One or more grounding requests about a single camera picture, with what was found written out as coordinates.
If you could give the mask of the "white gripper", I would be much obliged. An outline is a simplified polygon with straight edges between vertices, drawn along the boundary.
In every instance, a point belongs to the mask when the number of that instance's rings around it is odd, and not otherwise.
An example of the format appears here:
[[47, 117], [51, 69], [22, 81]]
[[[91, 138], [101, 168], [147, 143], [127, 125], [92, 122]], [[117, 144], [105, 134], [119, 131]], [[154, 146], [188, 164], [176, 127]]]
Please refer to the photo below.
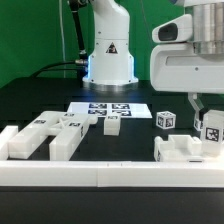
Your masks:
[[189, 43], [158, 45], [151, 53], [150, 81], [156, 91], [189, 93], [195, 118], [202, 121], [199, 93], [224, 94], [224, 55], [197, 55]]

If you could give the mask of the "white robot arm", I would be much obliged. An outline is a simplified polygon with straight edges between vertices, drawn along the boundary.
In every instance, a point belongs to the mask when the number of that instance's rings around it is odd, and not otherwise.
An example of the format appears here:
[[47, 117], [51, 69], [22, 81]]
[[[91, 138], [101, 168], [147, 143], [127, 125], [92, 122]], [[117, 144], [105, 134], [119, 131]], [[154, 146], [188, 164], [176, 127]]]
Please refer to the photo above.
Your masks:
[[[169, 0], [184, 14], [152, 31], [150, 81], [157, 91], [186, 92], [196, 111], [201, 93], [224, 94], [224, 0]], [[95, 44], [84, 85], [118, 90], [135, 85], [128, 12], [114, 0], [91, 0]]]

